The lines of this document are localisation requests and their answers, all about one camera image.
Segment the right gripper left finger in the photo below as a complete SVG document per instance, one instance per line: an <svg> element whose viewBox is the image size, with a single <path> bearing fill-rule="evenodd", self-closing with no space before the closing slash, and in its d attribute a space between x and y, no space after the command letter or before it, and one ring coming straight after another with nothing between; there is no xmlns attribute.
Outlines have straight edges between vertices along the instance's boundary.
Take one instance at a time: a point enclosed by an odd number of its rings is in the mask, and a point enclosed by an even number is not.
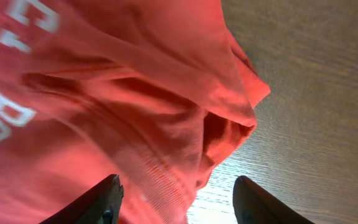
<svg viewBox="0 0 358 224"><path fill-rule="evenodd" d="M119 176L111 174L40 224L117 224L123 197Z"/></svg>

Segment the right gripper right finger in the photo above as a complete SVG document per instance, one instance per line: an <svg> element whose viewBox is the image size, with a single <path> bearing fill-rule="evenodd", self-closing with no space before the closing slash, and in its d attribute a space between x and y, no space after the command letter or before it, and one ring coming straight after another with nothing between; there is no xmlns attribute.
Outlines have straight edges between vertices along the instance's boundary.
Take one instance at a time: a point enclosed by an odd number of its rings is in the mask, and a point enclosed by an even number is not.
<svg viewBox="0 0 358 224"><path fill-rule="evenodd" d="M232 204L238 224L313 224L244 175L235 181Z"/></svg>

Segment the red printed t-shirt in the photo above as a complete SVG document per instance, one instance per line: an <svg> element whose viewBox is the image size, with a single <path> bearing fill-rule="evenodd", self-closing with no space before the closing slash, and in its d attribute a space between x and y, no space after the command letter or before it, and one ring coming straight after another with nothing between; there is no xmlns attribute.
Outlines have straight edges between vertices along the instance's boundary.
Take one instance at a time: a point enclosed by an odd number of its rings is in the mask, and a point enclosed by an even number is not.
<svg viewBox="0 0 358 224"><path fill-rule="evenodd" d="M0 0L0 223L110 174L120 223L186 223L269 92L219 1Z"/></svg>

